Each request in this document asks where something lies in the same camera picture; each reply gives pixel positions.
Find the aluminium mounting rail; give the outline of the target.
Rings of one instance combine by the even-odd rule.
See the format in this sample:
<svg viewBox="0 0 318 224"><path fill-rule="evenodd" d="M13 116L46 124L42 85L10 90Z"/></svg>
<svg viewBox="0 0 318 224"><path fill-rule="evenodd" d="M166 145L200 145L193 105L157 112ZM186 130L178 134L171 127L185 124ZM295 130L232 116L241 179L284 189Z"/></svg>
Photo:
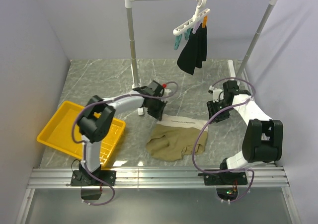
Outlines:
<svg viewBox="0 0 318 224"><path fill-rule="evenodd" d="M209 175L201 175L194 167L115 167L115 189L173 189L205 188ZM273 165L254 167L247 172L246 178L252 181L252 187L280 187L283 192L291 222L301 223L294 202L287 175L283 167ZM33 169L28 180L24 198L17 217L17 223L26 222L30 204L36 189L71 189L70 169Z"/></svg>

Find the khaki underwear white waistband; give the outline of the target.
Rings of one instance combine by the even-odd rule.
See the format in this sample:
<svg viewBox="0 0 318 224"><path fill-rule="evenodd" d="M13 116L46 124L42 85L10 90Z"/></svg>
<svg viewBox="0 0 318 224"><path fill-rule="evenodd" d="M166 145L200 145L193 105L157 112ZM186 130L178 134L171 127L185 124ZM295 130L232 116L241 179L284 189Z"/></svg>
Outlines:
<svg viewBox="0 0 318 224"><path fill-rule="evenodd" d="M150 155L162 161L173 162L185 155L202 154L208 137L208 128L198 137L206 124L204 120L164 114L158 121L146 144Z"/></svg>

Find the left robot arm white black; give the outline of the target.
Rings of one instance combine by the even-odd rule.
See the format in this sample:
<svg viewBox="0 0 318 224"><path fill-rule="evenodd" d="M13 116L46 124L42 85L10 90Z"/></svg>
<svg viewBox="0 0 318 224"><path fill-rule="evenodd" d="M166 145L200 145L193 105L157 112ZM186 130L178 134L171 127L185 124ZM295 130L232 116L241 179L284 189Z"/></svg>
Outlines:
<svg viewBox="0 0 318 224"><path fill-rule="evenodd" d="M83 145L79 171L88 185L101 181L101 141L109 133L113 118L129 110L146 108L150 116L160 121L166 106L164 91L165 85L153 80L126 94L107 99L95 95L89 100L72 125L73 141Z"/></svg>

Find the black hanging underwear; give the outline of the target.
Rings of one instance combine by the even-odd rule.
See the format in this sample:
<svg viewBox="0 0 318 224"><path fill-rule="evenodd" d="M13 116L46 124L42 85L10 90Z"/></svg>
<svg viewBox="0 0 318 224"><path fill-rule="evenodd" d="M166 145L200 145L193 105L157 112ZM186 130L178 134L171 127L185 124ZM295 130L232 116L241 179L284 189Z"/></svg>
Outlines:
<svg viewBox="0 0 318 224"><path fill-rule="evenodd" d="M207 27L199 25L196 33L191 30L187 44L183 48L178 60L178 67L187 74L194 75L196 68L202 68L207 59Z"/></svg>

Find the purple clothes clip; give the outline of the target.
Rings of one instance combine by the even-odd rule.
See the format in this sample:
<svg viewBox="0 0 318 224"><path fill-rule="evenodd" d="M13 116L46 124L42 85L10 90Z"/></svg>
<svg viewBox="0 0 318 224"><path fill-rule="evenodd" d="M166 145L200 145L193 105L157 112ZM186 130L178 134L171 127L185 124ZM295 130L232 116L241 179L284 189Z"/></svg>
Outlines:
<svg viewBox="0 0 318 224"><path fill-rule="evenodd" d="M198 22L196 23L195 27L194 27L193 30L192 30L192 33L193 33L193 34L196 33L196 31L197 31L197 29L199 28L200 24L201 24L201 21L198 21Z"/></svg>

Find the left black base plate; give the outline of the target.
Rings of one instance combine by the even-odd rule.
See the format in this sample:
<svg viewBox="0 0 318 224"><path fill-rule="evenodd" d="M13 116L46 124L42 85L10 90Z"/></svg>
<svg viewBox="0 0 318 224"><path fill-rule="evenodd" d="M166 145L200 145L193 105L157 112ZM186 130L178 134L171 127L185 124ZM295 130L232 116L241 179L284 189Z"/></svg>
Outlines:
<svg viewBox="0 0 318 224"><path fill-rule="evenodd" d="M94 176L96 176L98 179L102 180L103 182L106 182L110 184L111 186L114 186L115 179L116 179L116 172L111 170L102 170L99 173L95 173ZM101 181L98 181L88 175L86 172L81 172L80 170L74 170L71 176L71 186L75 187L84 187L84 186L104 186L104 184Z"/></svg>

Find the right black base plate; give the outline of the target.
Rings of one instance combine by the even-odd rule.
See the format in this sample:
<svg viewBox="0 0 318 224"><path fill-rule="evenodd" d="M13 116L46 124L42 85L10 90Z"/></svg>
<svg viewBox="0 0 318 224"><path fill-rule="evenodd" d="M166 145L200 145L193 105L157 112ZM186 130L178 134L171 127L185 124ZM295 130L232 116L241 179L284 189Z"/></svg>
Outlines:
<svg viewBox="0 0 318 224"><path fill-rule="evenodd" d="M239 171L227 171L218 173L198 173L198 176L202 176L205 186L230 186L230 185L247 185L246 172Z"/></svg>

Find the white clip hanger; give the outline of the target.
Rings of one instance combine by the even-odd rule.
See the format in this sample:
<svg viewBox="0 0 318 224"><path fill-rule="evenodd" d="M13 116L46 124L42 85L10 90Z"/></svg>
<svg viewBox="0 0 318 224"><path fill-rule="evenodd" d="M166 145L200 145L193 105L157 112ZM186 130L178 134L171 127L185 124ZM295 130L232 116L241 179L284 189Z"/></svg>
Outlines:
<svg viewBox="0 0 318 224"><path fill-rule="evenodd" d="M207 16L210 13L210 9L205 8L206 2L207 0L198 0L193 16L173 30L174 36L179 36L186 32L188 29L193 28L197 22L202 20L205 16Z"/></svg>

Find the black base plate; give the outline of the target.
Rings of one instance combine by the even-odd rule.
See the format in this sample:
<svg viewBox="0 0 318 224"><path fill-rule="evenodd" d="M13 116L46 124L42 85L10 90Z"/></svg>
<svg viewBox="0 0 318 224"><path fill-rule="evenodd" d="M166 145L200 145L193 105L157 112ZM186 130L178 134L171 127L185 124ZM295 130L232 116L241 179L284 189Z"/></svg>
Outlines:
<svg viewBox="0 0 318 224"><path fill-rule="evenodd" d="M247 185L246 172L239 171L227 171L218 173L198 173L198 176L202 176L205 186L230 186L230 185Z"/></svg>
<svg viewBox="0 0 318 224"><path fill-rule="evenodd" d="M114 186L115 179L116 179L116 172L111 170L102 170L99 173L95 173L94 176L96 176L98 179L102 180L103 182L106 182L110 184L111 186ZM86 172L81 172L80 170L74 170L71 176L71 186L75 187L84 187L84 186L104 186L104 184L101 181L98 181L88 175Z"/></svg>

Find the yellow plastic tray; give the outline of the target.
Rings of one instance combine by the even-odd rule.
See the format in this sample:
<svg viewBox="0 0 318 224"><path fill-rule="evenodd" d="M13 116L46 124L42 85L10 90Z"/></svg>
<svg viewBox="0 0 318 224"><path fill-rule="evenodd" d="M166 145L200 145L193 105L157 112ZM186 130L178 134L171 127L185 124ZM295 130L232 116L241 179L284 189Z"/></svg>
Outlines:
<svg viewBox="0 0 318 224"><path fill-rule="evenodd" d="M72 157L82 159L82 145L74 143L71 136L72 125L81 110L83 110L83 106L64 101L37 136L37 141ZM124 134L125 127L125 121L117 118L112 120L110 130L101 142L100 163L102 168L107 166Z"/></svg>

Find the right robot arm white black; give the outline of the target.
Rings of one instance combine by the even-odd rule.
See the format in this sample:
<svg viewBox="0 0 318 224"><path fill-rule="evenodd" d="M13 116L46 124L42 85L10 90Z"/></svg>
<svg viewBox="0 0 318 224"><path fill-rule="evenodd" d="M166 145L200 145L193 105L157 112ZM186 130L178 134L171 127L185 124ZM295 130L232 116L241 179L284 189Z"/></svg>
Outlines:
<svg viewBox="0 0 318 224"><path fill-rule="evenodd" d="M251 168L261 163L280 160L283 144L283 123L266 115L253 100L253 93L239 88L236 80L223 83L223 88L210 86L208 92L212 100L207 102L209 122L220 122L230 117L235 110L246 123L246 132L241 150L225 158L219 170L205 170L206 175L219 174L219 179L232 183L236 172L251 172Z"/></svg>

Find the teal clothes clip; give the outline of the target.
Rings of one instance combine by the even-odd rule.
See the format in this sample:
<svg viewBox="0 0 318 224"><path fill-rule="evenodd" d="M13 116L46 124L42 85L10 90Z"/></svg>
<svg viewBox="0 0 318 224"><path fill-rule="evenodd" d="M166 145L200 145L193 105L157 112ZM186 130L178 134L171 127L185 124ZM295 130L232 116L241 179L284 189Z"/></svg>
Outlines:
<svg viewBox="0 0 318 224"><path fill-rule="evenodd" d="M191 33L191 28L187 29L183 34L181 34L181 35L179 35L179 36L176 36L176 38L175 38L175 43L174 43L174 50L177 50L177 49L178 49L182 37L184 37L184 39L185 39L186 41L189 39L190 33Z"/></svg>

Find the orange clothes clip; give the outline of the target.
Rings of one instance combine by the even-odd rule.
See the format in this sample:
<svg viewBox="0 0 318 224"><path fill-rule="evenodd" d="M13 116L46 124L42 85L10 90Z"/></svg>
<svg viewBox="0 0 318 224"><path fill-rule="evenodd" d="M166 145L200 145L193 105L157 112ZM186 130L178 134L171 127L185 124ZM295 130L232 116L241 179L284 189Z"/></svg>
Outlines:
<svg viewBox="0 0 318 224"><path fill-rule="evenodd" d="M206 23L207 23L207 16L205 16L205 17L203 18L202 28L205 28L205 27L206 27Z"/></svg>

